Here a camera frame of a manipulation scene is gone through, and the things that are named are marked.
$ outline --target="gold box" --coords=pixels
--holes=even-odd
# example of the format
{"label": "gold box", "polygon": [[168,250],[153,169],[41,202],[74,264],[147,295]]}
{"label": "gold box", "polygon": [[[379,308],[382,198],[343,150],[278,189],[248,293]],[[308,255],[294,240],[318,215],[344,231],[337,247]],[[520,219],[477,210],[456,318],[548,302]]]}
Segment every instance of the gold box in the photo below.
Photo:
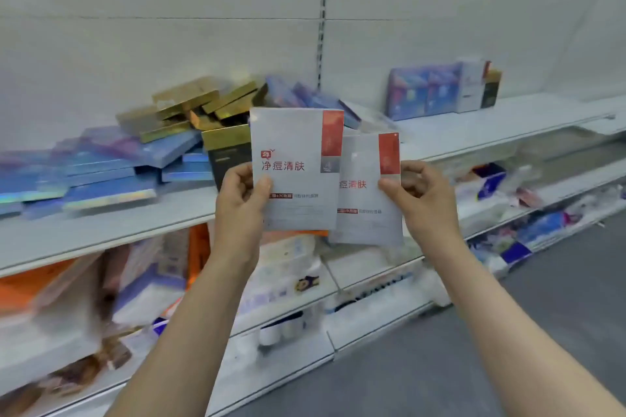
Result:
{"label": "gold box", "polygon": [[249,81],[248,83],[241,85],[239,87],[236,87],[233,90],[227,92],[219,99],[215,99],[203,105],[202,109],[204,109],[204,112],[206,112],[207,114],[211,114],[212,112],[215,112],[216,110],[224,107],[225,105],[230,104],[231,102],[236,101],[237,99],[247,94],[250,94],[251,92],[254,92],[256,90],[257,90],[257,82]]}
{"label": "gold box", "polygon": [[202,110],[197,107],[187,112],[187,117],[189,122],[192,123],[192,126],[198,130],[215,130],[216,128],[224,127],[220,121],[216,121],[215,119],[211,119]]}
{"label": "gold box", "polygon": [[250,125],[245,123],[202,132],[202,142],[206,151],[214,151],[251,142]]}
{"label": "gold box", "polygon": [[263,105],[264,98],[265,95],[263,94],[262,90],[253,91],[250,94],[246,94],[236,101],[233,101],[230,104],[227,104],[224,107],[216,110],[215,117],[222,120],[226,119],[227,117],[233,117],[237,114],[243,114],[244,112],[248,112],[252,107]]}
{"label": "gold box", "polygon": [[132,136],[139,137],[142,144],[159,138],[173,136],[192,128],[184,116],[161,121],[156,116],[156,106],[145,106],[116,114],[115,117],[122,130]]}
{"label": "gold box", "polygon": [[157,107],[157,118],[163,120],[176,114],[183,114],[219,97],[220,85],[212,77],[204,76],[155,93],[152,95],[152,101]]}

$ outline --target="red label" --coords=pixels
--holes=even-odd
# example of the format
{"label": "red label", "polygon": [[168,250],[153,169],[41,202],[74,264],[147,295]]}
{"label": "red label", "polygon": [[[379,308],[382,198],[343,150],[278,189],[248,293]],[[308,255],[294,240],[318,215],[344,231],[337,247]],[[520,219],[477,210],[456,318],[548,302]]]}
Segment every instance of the red label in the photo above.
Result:
{"label": "red label", "polygon": [[344,135],[344,112],[325,110],[322,114],[322,156],[340,157]]}
{"label": "red label", "polygon": [[381,175],[400,175],[400,138],[397,132],[378,134]]}

